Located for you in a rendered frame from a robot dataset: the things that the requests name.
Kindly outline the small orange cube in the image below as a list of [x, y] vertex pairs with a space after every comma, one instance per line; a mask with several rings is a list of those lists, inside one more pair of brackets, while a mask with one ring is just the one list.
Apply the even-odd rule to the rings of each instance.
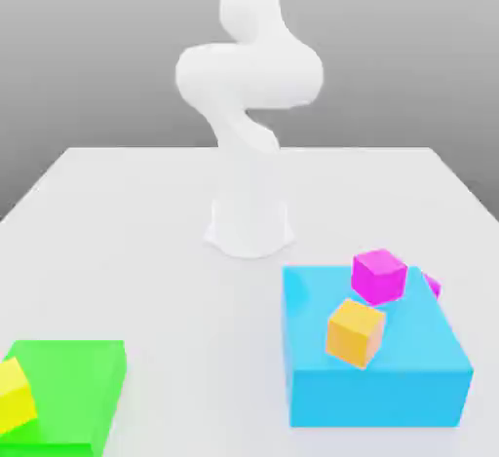
[[346, 298], [329, 316], [326, 353], [359, 369], [366, 369], [379, 351], [386, 314]]

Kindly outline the small yellow cube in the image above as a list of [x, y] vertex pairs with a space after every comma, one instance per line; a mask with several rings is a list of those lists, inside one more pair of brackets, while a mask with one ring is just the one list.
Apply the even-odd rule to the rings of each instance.
[[30, 383], [16, 358], [0, 363], [0, 436], [37, 418]]

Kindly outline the large blue box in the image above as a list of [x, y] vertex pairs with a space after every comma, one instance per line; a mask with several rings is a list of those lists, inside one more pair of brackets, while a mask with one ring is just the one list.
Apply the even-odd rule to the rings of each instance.
[[421, 270], [381, 306], [380, 350], [359, 369], [326, 353], [329, 316], [357, 299], [348, 266], [286, 266], [282, 335], [293, 427], [455, 427], [473, 367]]

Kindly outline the large green box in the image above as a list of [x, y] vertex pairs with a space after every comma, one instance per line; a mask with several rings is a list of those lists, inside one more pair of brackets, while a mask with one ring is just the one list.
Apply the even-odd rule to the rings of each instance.
[[0, 457], [103, 457], [127, 373], [122, 340], [17, 340], [38, 417], [0, 436]]

